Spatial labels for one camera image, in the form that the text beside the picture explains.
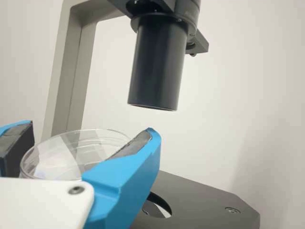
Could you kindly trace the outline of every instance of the clear petri dish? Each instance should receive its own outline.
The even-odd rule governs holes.
[[[54,136],[27,151],[20,177],[80,180],[83,172],[106,160],[130,141],[114,130],[77,130]]]

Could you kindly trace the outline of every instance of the white plastic part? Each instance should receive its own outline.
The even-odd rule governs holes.
[[[79,194],[69,194],[82,187]],[[0,228],[80,229],[94,200],[83,181],[0,178]]]

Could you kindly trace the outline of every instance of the white background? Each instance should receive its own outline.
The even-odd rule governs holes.
[[[62,0],[0,1],[0,125],[42,124]],[[186,56],[177,112],[127,105],[136,34],[98,24],[83,128],[163,137],[161,169],[234,192],[261,229],[305,225],[305,1],[202,0],[209,53]]]

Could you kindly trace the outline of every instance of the petri dish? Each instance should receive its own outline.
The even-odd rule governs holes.
[[[115,130],[76,130],[51,137],[27,151],[20,177],[80,180],[83,172],[108,159],[130,141]]]

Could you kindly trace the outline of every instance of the screw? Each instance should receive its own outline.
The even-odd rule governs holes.
[[[225,208],[228,212],[232,213],[232,214],[241,214],[240,210],[237,210],[235,208],[230,208],[230,207],[227,207]]]
[[[84,190],[85,190],[84,187],[75,186],[75,187],[71,188],[68,193],[71,195],[77,195],[77,194],[82,193]]]

